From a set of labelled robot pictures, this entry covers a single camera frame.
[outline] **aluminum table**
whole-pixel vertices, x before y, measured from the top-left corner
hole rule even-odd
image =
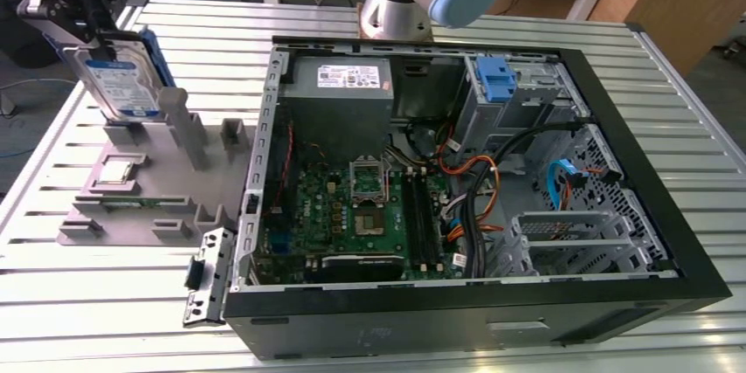
[[[273,34],[355,37],[355,11],[148,0],[148,25],[205,124],[255,123]],[[647,35],[620,24],[486,17],[437,41],[584,51],[734,296],[595,345],[261,363],[228,327],[183,329],[184,248],[62,247],[57,226],[107,140],[78,85],[0,206],[1,371],[746,371],[746,159]]]

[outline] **green motherboard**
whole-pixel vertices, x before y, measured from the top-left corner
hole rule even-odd
[[[436,235],[428,237],[428,242],[437,263],[419,264],[409,258],[412,241],[405,206],[411,203],[405,202],[403,191],[408,176],[411,174],[401,171],[389,171],[381,185],[376,172],[356,171],[355,186],[351,187],[348,170],[329,171],[319,167],[301,172],[295,209],[291,216],[285,216],[289,221],[284,224],[268,223],[263,228],[260,253],[255,255],[263,284],[315,282],[308,280],[308,269],[316,268],[313,258],[344,255],[400,257],[404,270],[396,280],[452,278],[449,266],[443,263],[445,258],[436,219],[447,180],[440,175],[421,177],[423,185],[427,185],[425,205],[431,207],[425,213],[432,215],[425,223],[431,223],[431,231]],[[355,192],[383,191],[383,203],[353,204],[351,188]]]

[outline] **power supply label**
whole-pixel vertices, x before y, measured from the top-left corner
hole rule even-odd
[[[105,100],[121,114],[132,117],[153,117],[159,114],[151,92],[137,82],[140,72],[135,63],[87,60],[85,66],[105,95]]]
[[[381,88],[376,66],[320,66],[317,87]]]

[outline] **motherboard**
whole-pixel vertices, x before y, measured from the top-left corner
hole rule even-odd
[[[452,278],[436,218],[447,180],[379,163],[300,172],[293,208],[263,227],[263,284]]]

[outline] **blue drive latch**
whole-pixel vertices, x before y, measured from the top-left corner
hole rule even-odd
[[[507,102],[515,92],[515,72],[502,57],[476,58],[476,77],[484,86],[487,102]]]

